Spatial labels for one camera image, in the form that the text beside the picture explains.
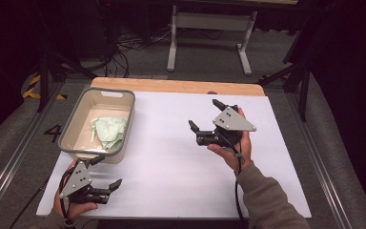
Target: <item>dark curtain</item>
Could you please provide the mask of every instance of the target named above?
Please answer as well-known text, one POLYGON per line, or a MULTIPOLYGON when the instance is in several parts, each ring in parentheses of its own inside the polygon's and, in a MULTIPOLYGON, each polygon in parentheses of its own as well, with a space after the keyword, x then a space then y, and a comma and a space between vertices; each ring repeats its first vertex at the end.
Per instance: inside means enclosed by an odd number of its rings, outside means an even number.
POLYGON ((33 44, 11 5, 0 0, 0 125, 23 102, 21 87, 38 63, 33 44))
MULTIPOLYGON (((308 9, 317 7, 316 4, 316 0, 298 0, 296 6, 308 9)), ((292 11, 259 11, 254 22, 254 29, 296 33, 302 29, 307 16, 308 14, 292 11)))
POLYGON ((306 50, 313 51, 312 73, 366 193, 366 0, 344 1, 333 14, 313 18, 290 62, 299 61, 306 50), (320 42, 311 43, 316 37, 320 42))

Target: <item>black cable on floor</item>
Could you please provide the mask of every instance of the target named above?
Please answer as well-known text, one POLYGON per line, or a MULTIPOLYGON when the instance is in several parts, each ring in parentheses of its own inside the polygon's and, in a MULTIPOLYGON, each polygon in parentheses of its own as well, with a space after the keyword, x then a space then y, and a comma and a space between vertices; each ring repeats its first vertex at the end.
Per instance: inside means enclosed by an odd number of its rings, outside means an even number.
POLYGON ((112 60, 115 62, 115 63, 117 63, 118 65, 120 65, 121 66, 121 68, 123 68, 124 70, 125 70, 125 72, 124 72, 124 75, 123 75, 123 78, 127 78, 128 76, 129 76, 129 61, 128 61, 128 59, 127 59, 127 57, 126 57, 126 55, 124 54, 124 53, 122 53, 122 52, 120 52, 119 53, 120 54, 120 57, 121 57, 121 59, 125 59, 126 60, 126 66, 124 67, 120 62, 118 62, 114 57, 112 58, 112 60))
POLYGON ((160 32, 162 32, 162 31, 157 31, 156 33, 151 35, 151 38, 150 38, 151 41, 149 43, 141 38, 135 38, 134 36, 132 36, 132 37, 128 37, 126 39, 119 38, 117 41, 117 46, 124 48, 124 49, 120 50, 121 52, 128 52, 130 50, 142 51, 142 50, 148 48, 150 45, 152 45, 156 42, 159 42, 161 40, 164 40, 165 36, 167 36, 169 33, 171 33, 171 30, 168 29, 166 32, 164 32, 162 35, 160 35, 160 37, 156 38, 157 34, 160 32))
POLYGON ((26 211, 26 209, 29 207, 31 202, 37 197, 37 195, 40 193, 41 190, 44 189, 46 184, 49 182, 50 176, 47 177, 47 179, 44 181, 43 185, 38 188, 38 190, 34 193, 34 195, 29 199, 28 203, 23 207, 22 211, 17 215, 16 219, 14 219, 13 223, 10 225, 9 229, 13 228, 14 224, 20 219, 20 217, 23 215, 23 213, 26 211))

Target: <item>human hand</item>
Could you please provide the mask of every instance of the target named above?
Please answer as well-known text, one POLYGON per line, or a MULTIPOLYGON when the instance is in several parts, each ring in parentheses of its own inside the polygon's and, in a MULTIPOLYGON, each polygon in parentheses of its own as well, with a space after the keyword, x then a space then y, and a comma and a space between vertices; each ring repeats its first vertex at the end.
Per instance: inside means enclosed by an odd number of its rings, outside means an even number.
MULTIPOLYGON (((240 115, 245 117, 245 114, 243 113, 241 108, 238 108, 238 112, 240 115)), ((235 146, 236 150, 240 152, 243 156, 243 163, 241 164, 241 169, 248 167, 252 160, 251 160, 251 152, 252 152, 252 142, 249 137, 249 132, 243 132, 242 138, 240 139, 240 142, 237 143, 235 146)), ((217 144, 210 144, 207 146, 207 149, 213 151, 214 153, 218 154, 222 158, 224 158, 225 162, 238 174, 239 171, 239 162, 237 157, 234 155, 234 153, 230 150, 224 149, 221 146, 217 144)))
MULTIPOLYGON (((76 160, 74 160, 72 162, 72 164, 68 167, 67 170, 69 170, 70 168, 74 167, 76 163, 76 160)), ((59 198, 59 190, 57 190, 57 192, 55 193, 55 197, 54 197, 54 204, 53 207, 54 211, 56 213, 58 213, 61 217, 64 217, 62 214, 62 210, 61 210, 61 203, 60 203, 60 198, 59 198)), ((91 210, 95 210, 97 209, 97 204, 94 202, 87 202, 87 203, 83 203, 83 204, 79 204, 79 203, 73 203, 71 204, 71 208, 68 212, 68 219, 75 221, 79 215, 89 212, 91 210)))

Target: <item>light green cloth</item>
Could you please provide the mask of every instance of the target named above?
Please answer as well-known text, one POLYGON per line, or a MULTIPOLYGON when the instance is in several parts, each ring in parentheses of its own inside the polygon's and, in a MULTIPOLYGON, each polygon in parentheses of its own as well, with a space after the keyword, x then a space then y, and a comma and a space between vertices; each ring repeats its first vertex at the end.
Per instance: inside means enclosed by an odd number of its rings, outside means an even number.
POLYGON ((116 150, 124 137, 127 120, 123 117, 98 117, 91 121, 91 141, 95 132, 102 142, 103 149, 116 150))

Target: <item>black cable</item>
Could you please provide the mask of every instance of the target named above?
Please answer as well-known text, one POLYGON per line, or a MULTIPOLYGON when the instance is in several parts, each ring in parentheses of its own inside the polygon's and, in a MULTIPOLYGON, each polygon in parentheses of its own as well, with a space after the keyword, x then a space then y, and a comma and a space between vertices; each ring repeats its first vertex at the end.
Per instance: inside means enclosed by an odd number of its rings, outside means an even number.
MULTIPOLYGON (((64 175, 61 177, 61 181, 59 182, 59 193, 62 192, 62 190, 64 189, 64 186, 66 184, 67 181, 65 181, 65 179, 67 178, 67 176, 69 176, 70 174, 73 173, 75 169, 74 168, 70 168, 69 170, 67 170, 64 175)), ((64 217, 64 219, 67 219, 68 218, 68 211, 65 210, 65 204, 64 204, 64 199, 63 198, 60 198, 59 199, 59 202, 61 204, 61 211, 62 211, 62 215, 64 217)))
POLYGON ((119 54, 120 54, 121 58, 124 57, 124 59, 126 60, 126 67, 124 67, 122 64, 120 64, 120 62, 118 62, 114 57, 112 58, 112 60, 113 60, 113 62, 117 63, 118 65, 121 66, 121 68, 123 68, 125 70, 123 78, 127 78, 128 75, 130 74, 129 73, 129 61, 124 53, 120 52, 119 54))
POLYGON ((26 211, 26 209, 29 207, 29 205, 35 199, 35 197, 37 197, 37 195, 40 193, 40 191, 44 189, 44 187, 46 186, 47 182, 49 182, 49 179, 50 179, 50 176, 47 177, 47 179, 44 181, 44 183, 38 188, 38 190, 29 199, 28 203, 23 207, 22 211, 20 211, 20 213, 17 215, 17 217, 11 223, 11 225, 9 227, 10 229, 13 228, 14 224, 16 224, 16 222, 20 219, 20 217, 23 215, 23 213, 26 211))
POLYGON ((163 40, 164 37, 171 32, 171 30, 168 30, 165 34, 161 35, 159 38, 155 38, 155 36, 157 36, 160 32, 162 32, 162 30, 154 32, 151 35, 151 42, 149 42, 149 43, 146 43, 146 41, 143 39, 136 39, 136 38, 134 38, 134 36, 131 36, 131 37, 128 37, 128 39, 119 38, 117 41, 117 45, 119 47, 125 48, 125 50, 120 50, 121 52, 128 52, 130 50, 142 51, 142 50, 148 48, 150 45, 163 40), (136 43, 143 43, 143 44, 139 45, 138 47, 135 47, 136 43))
MULTIPOLYGON (((225 142, 227 142, 227 144, 234 151, 234 154, 236 156, 239 155, 239 154, 241 154, 241 152, 242 152, 242 145, 240 144, 240 142, 239 142, 239 150, 240 150, 240 153, 239 153, 236 150, 236 148, 234 147, 234 145, 224 135, 218 135, 218 137, 221 137, 225 142)), ((237 162, 238 162, 238 170, 237 170, 237 175, 236 176, 239 176, 240 172, 242 172, 243 157, 239 156, 237 158, 237 162)), ((235 186, 234 186, 234 196, 235 196, 236 210, 237 210, 237 213, 239 214, 240 221, 242 222, 242 227, 243 228, 246 228, 246 222, 245 222, 245 219, 243 218, 242 210, 240 209, 239 197, 238 197, 238 194, 237 194, 237 186, 238 186, 238 182, 236 181, 235 182, 235 186)))
POLYGON ((114 63, 114 66, 115 66, 114 77, 116 77, 117 76, 117 70, 118 70, 118 68, 117 68, 117 64, 115 63, 115 59, 114 58, 112 59, 112 63, 114 63))

